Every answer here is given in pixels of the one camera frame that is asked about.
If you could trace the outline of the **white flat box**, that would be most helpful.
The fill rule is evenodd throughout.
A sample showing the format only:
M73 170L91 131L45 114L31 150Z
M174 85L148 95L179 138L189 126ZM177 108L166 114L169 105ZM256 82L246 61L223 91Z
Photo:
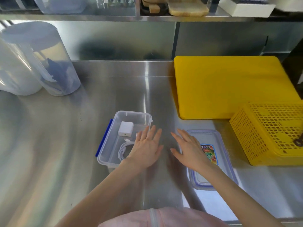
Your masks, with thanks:
M268 18L275 8L268 0L219 0L218 6L232 17Z

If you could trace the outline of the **tall clear cylinder container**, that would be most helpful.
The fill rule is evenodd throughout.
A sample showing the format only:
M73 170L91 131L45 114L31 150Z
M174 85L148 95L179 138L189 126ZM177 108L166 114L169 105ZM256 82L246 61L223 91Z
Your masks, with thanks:
M2 30L0 36L49 94L65 96L80 87L81 82L54 25L42 21L18 23Z

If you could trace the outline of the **clear round white-tinted container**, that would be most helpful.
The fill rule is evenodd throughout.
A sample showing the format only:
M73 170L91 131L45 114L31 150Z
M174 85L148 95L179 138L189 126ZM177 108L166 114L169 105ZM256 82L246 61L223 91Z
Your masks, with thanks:
M28 96L41 89L25 60L0 38L0 90Z

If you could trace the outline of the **person's left hand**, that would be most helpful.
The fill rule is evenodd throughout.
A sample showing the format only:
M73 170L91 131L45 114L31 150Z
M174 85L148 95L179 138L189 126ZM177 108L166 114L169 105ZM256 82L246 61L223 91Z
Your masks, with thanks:
M137 134L134 146L126 158L139 169L148 168L159 159L159 156L157 156L157 148L160 145L159 141L162 129L156 129L154 141L147 140L149 130L150 129L147 126L143 131L140 131Z

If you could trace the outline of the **person's right forearm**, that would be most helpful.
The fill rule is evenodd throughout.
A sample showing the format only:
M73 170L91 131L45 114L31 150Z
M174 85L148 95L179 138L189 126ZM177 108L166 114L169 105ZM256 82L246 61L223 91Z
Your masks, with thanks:
M284 227L216 165L202 163L198 166L195 171L213 185L243 227Z

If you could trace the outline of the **person's right hand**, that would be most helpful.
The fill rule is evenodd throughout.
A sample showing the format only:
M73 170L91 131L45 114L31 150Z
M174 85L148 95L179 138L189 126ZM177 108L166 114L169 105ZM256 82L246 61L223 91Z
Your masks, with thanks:
M171 132L171 135L177 141L177 135L179 134ZM197 141L197 139L193 136L191 136L191 139L192 144L178 144L182 151L182 154L185 155L185 163L182 164L187 168L201 173L211 167L211 162L202 151L200 143Z

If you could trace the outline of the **yellow cutting board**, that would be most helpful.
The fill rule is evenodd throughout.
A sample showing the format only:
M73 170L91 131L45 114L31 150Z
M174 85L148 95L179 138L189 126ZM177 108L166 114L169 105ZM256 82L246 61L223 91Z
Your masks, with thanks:
M298 101L275 56L176 56L179 116L230 119L248 101Z

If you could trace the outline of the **clear plastic tub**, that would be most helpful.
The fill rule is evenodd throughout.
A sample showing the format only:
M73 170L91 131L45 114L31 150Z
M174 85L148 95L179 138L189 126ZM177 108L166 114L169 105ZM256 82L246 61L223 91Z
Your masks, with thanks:
M34 0L43 14L79 14L87 5L86 0Z

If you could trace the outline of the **stainless steel shelf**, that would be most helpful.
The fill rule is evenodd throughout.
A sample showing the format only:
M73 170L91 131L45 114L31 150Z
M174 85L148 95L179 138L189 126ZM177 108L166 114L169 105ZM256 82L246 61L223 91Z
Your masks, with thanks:
M268 18L232 17L218 5L212 5L210 12L204 17L177 17L140 15L135 7L111 7L93 9L87 7L80 14L45 15L35 11L2 11L0 20L33 20L33 21L94 21L94 22L303 22L303 13L286 13L274 10Z

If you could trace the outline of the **white charger adapter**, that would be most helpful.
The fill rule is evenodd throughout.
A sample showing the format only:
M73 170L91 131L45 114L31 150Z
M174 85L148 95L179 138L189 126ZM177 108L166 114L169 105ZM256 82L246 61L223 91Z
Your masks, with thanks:
M133 122L122 121L118 130L118 135L123 137L131 137L134 128Z

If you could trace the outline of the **row of clear glasses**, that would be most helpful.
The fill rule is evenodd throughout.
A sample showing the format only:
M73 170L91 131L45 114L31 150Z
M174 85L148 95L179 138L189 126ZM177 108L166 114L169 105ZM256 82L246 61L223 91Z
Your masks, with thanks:
M135 0L95 0L98 9L135 7Z

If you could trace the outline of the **pink apron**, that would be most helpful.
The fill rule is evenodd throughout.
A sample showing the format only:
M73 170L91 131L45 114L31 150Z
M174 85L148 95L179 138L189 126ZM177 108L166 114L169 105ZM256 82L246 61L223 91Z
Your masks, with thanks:
M165 207L123 214L98 227L229 227L221 219L191 208Z

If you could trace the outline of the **stack of small wooden pieces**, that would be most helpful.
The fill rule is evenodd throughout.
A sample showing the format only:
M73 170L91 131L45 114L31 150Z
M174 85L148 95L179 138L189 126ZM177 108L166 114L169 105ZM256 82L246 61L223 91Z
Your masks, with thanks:
M141 0L140 13L145 16L163 16L168 14L168 0Z

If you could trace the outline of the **yellow plastic basket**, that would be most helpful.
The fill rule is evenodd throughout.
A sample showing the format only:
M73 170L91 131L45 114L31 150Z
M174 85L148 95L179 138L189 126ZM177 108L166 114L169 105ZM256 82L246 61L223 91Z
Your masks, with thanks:
M303 166L303 100L250 101L230 119L252 166Z

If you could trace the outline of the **dark appliance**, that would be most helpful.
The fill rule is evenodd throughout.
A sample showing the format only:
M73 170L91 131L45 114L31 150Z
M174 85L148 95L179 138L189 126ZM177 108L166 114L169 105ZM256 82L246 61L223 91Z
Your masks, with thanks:
M298 95L303 99L303 38L284 59L282 66Z

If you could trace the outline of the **clear box with blue clasp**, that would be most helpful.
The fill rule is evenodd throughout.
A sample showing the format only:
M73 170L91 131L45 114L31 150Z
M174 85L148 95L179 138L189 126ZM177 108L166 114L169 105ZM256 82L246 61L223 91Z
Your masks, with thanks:
M134 128L131 137L118 135L118 130L122 121L133 122ZM105 134L96 152L99 164L109 168L116 168L125 158L123 154L127 146L134 145L137 134L147 126L151 127L152 116L148 113L134 111L118 111L114 118L110 120Z

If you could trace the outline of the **clear lid with colourful label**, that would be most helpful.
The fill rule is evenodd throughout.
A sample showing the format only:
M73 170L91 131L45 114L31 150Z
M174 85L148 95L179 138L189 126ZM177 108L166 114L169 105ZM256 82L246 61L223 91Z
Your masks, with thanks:
M199 141L207 158L238 185L221 134L217 130L188 130L187 133ZM188 176L194 189L215 191L211 183L196 171L188 168Z

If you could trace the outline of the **pale wooden board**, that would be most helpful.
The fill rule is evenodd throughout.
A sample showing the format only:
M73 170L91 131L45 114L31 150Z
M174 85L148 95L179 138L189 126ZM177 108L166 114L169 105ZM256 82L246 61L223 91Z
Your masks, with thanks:
M176 17L203 17L209 8L201 0L167 0L169 14Z

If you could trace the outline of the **person's left forearm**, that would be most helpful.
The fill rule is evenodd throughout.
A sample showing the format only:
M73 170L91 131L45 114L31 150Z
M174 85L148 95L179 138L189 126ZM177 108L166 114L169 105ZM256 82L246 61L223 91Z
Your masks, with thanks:
M72 208L55 227L97 227L109 203L139 175L151 161L128 157L81 202Z

